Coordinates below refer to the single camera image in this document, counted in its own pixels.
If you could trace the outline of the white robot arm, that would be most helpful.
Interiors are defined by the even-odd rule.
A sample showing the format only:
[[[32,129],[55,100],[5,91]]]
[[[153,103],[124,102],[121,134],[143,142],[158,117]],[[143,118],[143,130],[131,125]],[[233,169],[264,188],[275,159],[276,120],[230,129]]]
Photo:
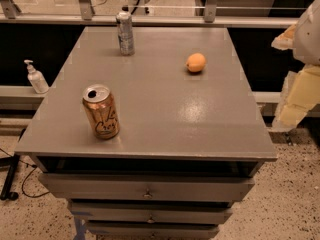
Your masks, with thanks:
[[[289,70],[285,77],[272,121],[274,131],[289,132],[320,103],[320,0],[314,0],[271,46],[291,50],[301,62],[299,70]]]

